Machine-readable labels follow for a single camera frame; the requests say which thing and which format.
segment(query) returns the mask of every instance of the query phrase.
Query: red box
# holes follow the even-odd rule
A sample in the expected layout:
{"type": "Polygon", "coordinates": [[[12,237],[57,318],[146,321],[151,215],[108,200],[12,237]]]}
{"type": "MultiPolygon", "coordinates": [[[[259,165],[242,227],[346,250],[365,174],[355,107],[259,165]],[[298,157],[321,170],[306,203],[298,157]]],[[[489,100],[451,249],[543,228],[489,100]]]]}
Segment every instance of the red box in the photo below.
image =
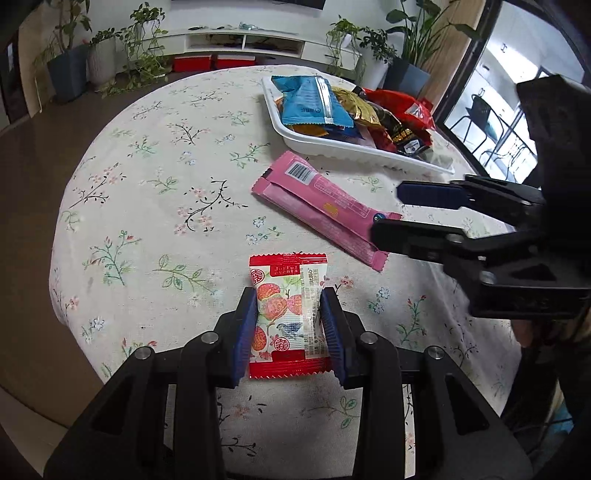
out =
{"type": "Polygon", "coordinates": [[[256,58],[242,55],[218,55],[215,61],[216,70],[233,69],[236,67],[252,67],[256,58]]]}
{"type": "Polygon", "coordinates": [[[174,72],[209,72],[212,69],[211,55],[177,57],[173,60],[174,72]]]}

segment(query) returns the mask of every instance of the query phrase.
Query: gray plant pot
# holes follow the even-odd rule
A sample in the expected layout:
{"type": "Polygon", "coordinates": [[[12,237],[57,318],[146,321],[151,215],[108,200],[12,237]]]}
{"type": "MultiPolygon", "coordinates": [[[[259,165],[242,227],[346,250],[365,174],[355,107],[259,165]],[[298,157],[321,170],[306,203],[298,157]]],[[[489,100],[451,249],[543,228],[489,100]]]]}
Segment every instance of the gray plant pot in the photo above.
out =
{"type": "Polygon", "coordinates": [[[88,79],[99,87],[115,78],[115,37],[91,46],[88,54],[88,79]]]}
{"type": "Polygon", "coordinates": [[[430,76],[431,74],[409,64],[406,60],[395,58],[388,69],[383,88],[407,93],[416,98],[430,76]]]}
{"type": "Polygon", "coordinates": [[[58,102],[71,102],[86,90],[88,45],[82,44],[47,63],[58,102]]]}

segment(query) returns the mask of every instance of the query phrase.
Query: tablecloth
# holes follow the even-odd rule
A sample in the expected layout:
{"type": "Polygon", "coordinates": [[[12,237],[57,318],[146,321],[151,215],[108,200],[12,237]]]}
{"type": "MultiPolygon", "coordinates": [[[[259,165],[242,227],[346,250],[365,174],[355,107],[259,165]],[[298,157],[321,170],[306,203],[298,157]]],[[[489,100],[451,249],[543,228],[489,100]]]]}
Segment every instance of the tablecloth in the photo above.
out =
{"type": "MultiPolygon", "coordinates": [[[[474,319],[441,267],[390,255],[382,273],[349,256],[250,192],[286,150],[271,127],[262,76],[311,74],[297,66],[203,73],[166,85],[115,117],[72,175],[57,219],[50,271],[56,315],[104,381],[141,345],[183,346],[233,310],[251,285],[248,258],[325,252],[326,284],[368,330],[397,346],[440,345],[500,413],[519,346],[506,320],[474,319]]],[[[332,85],[352,88],[326,76],[332,85]]],[[[472,173],[441,136],[456,174],[472,173]]],[[[470,236],[506,231],[470,210],[402,205],[404,169],[309,157],[318,171],[366,205],[408,220],[460,226],[470,236]]],[[[408,399],[409,389],[404,389],[408,399]]],[[[332,373],[241,381],[219,391],[219,423],[230,471],[267,478],[350,475],[361,391],[332,373]]],[[[407,474],[413,472],[413,410],[407,402],[407,474]]]]}

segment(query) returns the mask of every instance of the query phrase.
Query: fruit illustration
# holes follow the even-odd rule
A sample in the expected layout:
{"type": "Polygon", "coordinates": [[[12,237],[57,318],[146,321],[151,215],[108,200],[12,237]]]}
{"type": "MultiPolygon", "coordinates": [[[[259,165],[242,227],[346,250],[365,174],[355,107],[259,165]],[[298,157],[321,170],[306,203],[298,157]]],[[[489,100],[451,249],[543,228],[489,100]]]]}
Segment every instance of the fruit illustration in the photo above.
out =
{"type": "Polygon", "coordinates": [[[279,285],[275,285],[274,283],[263,283],[263,285],[257,288],[256,297],[259,300],[263,300],[267,297],[270,297],[271,295],[274,295],[275,293],[280,292],[281,289],[279,288],[279,285]]]}
{"type": "Polygon", "coordinates": [[[291,313],[301,315],[301,295],[292,295],[287,299],[287,308],[291,313]]]}
{"type": "Polygon", "coordinates": [[[287,301],[281,295],[268,297],[262,304],[262,314],[267,320],[274,322],[287,311],[287,301]]]}
{"type": "Polygon", "coordinates": [[[252,349],[255,352],[263,350],[267,345],[267,336],[261,327],[255,328],[255,336],[252,338],[252,349]]]}

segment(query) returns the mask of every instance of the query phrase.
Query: dark blue snack package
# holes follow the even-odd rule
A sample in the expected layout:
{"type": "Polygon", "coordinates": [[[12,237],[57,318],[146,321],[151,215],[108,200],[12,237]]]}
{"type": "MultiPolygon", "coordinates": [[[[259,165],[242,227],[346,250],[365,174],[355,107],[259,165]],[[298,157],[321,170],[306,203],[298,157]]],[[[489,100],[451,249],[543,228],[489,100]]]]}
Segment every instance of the dark blue snack package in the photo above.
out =
{"type": "Polygon", "coordinates": [[[283,93],[284,125],[315,124],[353,127],[353,119],[336,99],[330,83],[319,75],[271,77],[283,93]]]}

